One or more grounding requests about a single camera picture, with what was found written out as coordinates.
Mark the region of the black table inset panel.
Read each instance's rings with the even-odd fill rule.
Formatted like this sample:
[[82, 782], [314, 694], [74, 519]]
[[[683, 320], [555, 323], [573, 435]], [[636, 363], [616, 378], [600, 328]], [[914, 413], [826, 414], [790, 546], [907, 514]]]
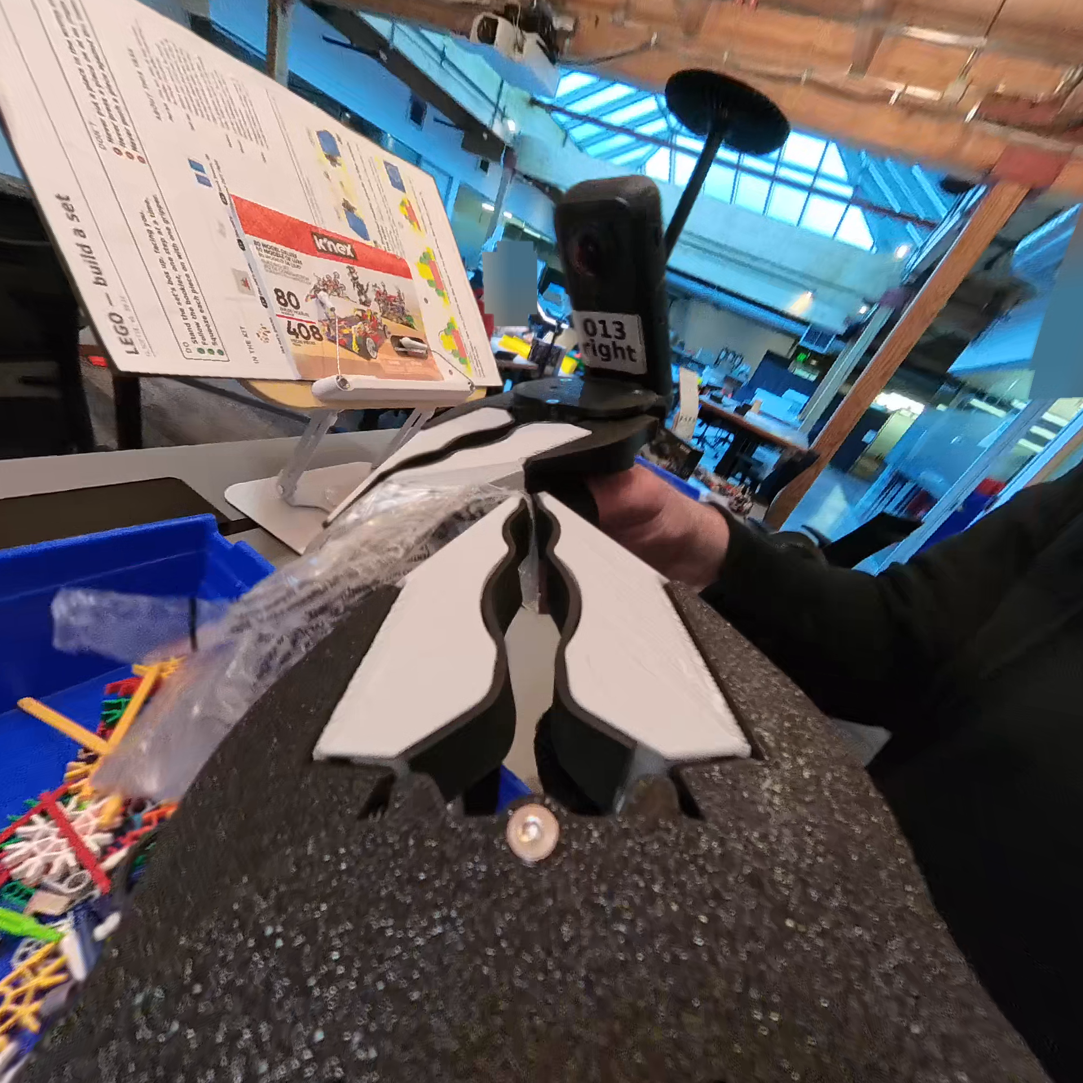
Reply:
[[145, 479], [69, 492], [5, 497], [1, 549], [28, 547], [134, 527], [210, 516], [224, 537], [255, 529], [248, 518], [222, 512], [179, 479]]

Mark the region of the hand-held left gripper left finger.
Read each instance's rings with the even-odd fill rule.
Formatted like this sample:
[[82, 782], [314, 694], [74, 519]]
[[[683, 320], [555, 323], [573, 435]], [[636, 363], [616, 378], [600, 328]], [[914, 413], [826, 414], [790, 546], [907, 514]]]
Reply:
[[314, 763], [427, 777], [447, 803], [497, 774], [516, 728], [505, 638], [531, 546], [528, 502], [506, 497], [417, 565], [335, 705]]

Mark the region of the clear bag with wheels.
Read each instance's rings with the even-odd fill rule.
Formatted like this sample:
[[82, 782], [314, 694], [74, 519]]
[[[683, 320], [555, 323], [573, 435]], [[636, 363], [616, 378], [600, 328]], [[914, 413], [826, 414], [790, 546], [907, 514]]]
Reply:
[[515, 484], [389, 482], [315, 549], [237, 600], [65, 587], [50, 605], [52, 645], [124, 663], [180, 662], [118, 748], [90, 777], [96, 797], [177, 801], [243, 715], [354, 609], [464, 534]]

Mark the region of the black metal pole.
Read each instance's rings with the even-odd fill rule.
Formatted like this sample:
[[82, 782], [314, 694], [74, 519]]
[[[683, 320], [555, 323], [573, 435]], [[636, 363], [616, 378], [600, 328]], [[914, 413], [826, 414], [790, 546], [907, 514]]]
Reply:
[[761, 157], [779, 150], [790, 123], [776, 104], [747, 84], [707, 70], [683, 70], [665, 84], [670, 115], [702, 146], [665, 233], [666, 256], [681, 235], [685, 221], [706, 182], [718, 151]]

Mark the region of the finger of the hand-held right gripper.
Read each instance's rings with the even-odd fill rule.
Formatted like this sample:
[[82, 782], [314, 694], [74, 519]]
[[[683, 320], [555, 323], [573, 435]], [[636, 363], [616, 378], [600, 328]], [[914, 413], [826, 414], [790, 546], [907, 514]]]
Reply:
[[368, 476], [331, 510], [326, 522], [337, 520], [357, 500], [399, 473], [431, 466], [456, 452], [487, 445], [513, 429], [510, 413], [498, 409], [471, 411], [451, 420], [439, 418], [438, 422], [431, 429], [418, 430], [378, 466], [372, 467]]
[[465, 475], [474, 480], [500, 480], [520, 471], [528, 461], [586, 439], [589, 429], [572, 424], [528, 424], [504, 429], [476, 430], [455, 438], [444, 447], [415, 452], [389, 466], [378, 483], [406, 483], [443, 475]]

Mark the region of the white book stand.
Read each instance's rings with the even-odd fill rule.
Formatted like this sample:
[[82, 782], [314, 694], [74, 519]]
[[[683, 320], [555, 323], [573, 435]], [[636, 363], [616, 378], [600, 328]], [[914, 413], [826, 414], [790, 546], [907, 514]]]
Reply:
[[[505, 387], [500, 375], [469, 377], [443, 354], [436, 354], [434, 360], [435, 382], [389, 381], [341, 372], [310, 385], [252, 382], [251, 387], [259, 391], [305, 391], [308, 422], [273, 478], [235, 483], [225, 489], [225, 501], [286, 549], [302, 554], [332, 515], [363, 493], [384, 462], [417, 438], [439, 411], [483, 400]], [[317, 467], [320, 445], [340, 416], [360, 409], [406, 411], [407, 417], [380, 449], [359, 452], [344, 465]]]

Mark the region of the person's right hand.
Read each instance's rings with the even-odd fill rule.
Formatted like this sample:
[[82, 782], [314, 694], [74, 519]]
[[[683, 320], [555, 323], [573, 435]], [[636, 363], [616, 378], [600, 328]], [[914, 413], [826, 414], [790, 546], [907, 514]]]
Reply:
[[724, 563], [729, 523], [641, 466], [586, 482], [599, 529], [669, 581], [707, 589]]

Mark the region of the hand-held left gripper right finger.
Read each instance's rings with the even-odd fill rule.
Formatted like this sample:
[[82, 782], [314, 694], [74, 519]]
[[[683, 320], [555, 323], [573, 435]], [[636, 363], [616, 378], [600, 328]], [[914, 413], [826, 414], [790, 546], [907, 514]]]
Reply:
[[640, 779], [750, 759], [667, 581], [556, 498], [537, 496], [534, 511], [559, 629], [550, 746], [589, 805], [611, 814]]

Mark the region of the white printed instruction sheet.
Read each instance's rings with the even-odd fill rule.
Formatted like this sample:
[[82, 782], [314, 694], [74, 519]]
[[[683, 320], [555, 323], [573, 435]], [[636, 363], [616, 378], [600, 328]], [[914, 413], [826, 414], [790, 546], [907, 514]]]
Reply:
[[438, 188], [140, 3], [2, 3], [2, 121], [117, 371], [301, 384], [230, 198], [400, 257], [434, 355], [498, 376]]

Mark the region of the pile of loose colourful connectors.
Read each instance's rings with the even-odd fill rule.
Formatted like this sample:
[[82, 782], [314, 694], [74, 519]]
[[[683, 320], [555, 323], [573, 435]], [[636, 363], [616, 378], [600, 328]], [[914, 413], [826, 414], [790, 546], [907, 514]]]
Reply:
[[114, 670], [2, 715], [2, 1078], [99, 962], [176, 805], [94, 790], [180, 659]]

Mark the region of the white ceiling projector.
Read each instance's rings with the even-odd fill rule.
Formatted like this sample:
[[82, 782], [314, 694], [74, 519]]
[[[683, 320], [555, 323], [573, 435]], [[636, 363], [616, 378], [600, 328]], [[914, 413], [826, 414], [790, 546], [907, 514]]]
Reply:
[[471, 20], [467, 38], [471, 46], [492, 48], [509, 61], [556, 65], [556, 32], [550, 16], [537, 7], [507, 5], [482, 11]]

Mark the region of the person's right forearm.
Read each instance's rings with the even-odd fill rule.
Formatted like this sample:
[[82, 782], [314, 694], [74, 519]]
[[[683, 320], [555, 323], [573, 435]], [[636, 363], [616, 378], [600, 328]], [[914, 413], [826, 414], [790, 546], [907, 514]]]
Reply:
[[1000, 683], [1080, 678], [1080, 466], [877, 576], [721, 520], [701, 599], [834, 719], [901, 734]]

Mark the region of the person's dark sweater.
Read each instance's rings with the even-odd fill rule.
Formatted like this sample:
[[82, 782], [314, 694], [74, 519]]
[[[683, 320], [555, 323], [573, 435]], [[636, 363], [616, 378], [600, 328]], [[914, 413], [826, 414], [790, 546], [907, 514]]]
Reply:
[[870, 773], [983, 990], [1051, 1080], [1080, 1081], [1080, 716], [899, 716]]

